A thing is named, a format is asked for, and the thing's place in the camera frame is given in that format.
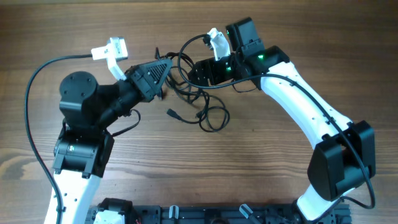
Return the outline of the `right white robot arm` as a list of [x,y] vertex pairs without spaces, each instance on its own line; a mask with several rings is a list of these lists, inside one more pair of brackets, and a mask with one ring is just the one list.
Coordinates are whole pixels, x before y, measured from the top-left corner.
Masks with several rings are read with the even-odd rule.
[[313,153],[307,169],[309,187],[293,204],[291,221],[316,223],[349,193],[366,185],[376,173],[375,137],[365,121],[352,122],[330,106],[298,73],[278,46],[266,47],[247,17],[211,29],[202,39],[214,53],[189,73],[191,85],[217,89],[252,81],[297,123]]

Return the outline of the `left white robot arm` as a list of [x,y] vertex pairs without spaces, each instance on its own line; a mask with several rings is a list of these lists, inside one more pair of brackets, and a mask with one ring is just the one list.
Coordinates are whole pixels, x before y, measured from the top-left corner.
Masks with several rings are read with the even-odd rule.
[[107,128],[133,107],[162,94],[162,85],[172,67],[164,58],[131,66],[124,78],[112,85],[99,85],[88,72],[74,72],[60,84],[60,111],[64,115],[53,162],[54,179],[63,204],[50,199],[46,223],[83,223],[100,185],[113,148]]

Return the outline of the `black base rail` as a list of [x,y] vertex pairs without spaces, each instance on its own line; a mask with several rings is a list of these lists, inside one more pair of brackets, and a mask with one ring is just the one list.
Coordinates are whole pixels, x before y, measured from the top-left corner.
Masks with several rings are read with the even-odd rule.
[[[138,213],[136,223],[167,224],[167,223],[253,223],[253,219],[246,218],[238,207],[180,207],[177,218],[169,217],[169,208],[160,206],[135,206]],[[273,204],[265,207],[251,207],[254,218],[259,223],[283,224],[303,223],[300,217],[288,204]],[[318,223],[322,224],[351,224],[351,211],[349,205],[337,205]]]

